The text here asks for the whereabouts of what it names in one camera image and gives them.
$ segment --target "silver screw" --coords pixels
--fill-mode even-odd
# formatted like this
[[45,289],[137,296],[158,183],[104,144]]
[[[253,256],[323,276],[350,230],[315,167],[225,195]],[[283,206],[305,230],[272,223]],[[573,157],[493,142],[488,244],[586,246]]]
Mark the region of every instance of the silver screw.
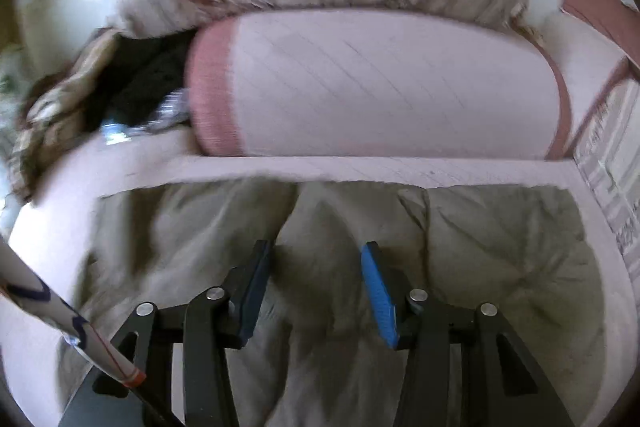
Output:
[[487,317],[494,317],[498,314],[498,308],[491,304],[491,302],[485,302],[480,306],[480,311],[482,312],[482,315],[486,315]]
[[420,290],[419,288],[409,292],[409,298],[414,302],[425,302],[428,296],[429,294],[426,291]]
[[210,301],[217,301],[218,299],[222,299],[224,296],[225,291],[220,286],[209,288],[207,290],[207,299],[209,299]]
[[146,317],[154,310],[153,304],[150,302],[143,302],[136,308],[136,313],[141,317]]

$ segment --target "pink cushion trim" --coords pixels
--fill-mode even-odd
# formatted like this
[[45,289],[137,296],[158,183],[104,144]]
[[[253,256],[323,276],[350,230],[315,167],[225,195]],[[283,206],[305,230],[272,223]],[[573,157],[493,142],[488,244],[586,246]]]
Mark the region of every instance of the pink cushion trim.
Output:
[[210,156],[243,156],[228,77],[237,18],[201,30],[191,45],[186,80],[193,128]]

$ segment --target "white sheet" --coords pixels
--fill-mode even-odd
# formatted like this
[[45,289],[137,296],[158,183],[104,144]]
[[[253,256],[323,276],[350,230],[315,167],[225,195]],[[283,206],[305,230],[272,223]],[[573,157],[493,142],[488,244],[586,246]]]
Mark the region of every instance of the white sheet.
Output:
[[[583,423],[595,427],[626,386],[638,354],[631,284],[604,216],[574,163],[425,158],[197,156],[186,129],[106,146],[100,136],[64,158],[16,223],[11,245],[63,298],[73,293],[88,244],[95,198],[141,186],[268,173],[294,178],[377,180],[420,187],[468,184],[552,184],[580,208],[600,266],[605,298],[606,358],[602,387]],[[9,388],[34,427],[54,427],[62,409],[55,393],[60,335],[0,301],[0,344]]]

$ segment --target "olive green fabric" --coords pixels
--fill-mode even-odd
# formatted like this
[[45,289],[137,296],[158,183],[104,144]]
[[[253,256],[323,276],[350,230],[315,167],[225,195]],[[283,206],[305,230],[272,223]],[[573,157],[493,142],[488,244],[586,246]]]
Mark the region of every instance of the olive green fabric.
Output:
[[[242,426],[393,424],[406,354],[376,330],[367,241],[416,287],[500,306],[577,425],[596,398],[600,276],[571,195],[554,187],[247,178],[123,192],[98,205],[77,304],[113,335],[142,301],[178,305],[221,283],[257,239],[275,241],[273,270],[254,337],[228,351]],[[63,346],[64,399],[85,371]]]

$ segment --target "blue gripper pad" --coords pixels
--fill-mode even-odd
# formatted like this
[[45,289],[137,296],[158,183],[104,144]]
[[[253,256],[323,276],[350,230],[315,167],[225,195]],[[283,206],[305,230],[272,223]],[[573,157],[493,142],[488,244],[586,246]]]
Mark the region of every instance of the blue gripper pad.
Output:
[[396,328],[396,308],[368,245],[362,248],[362,275],[380,336],[389,347],[396,349],[400,339]]

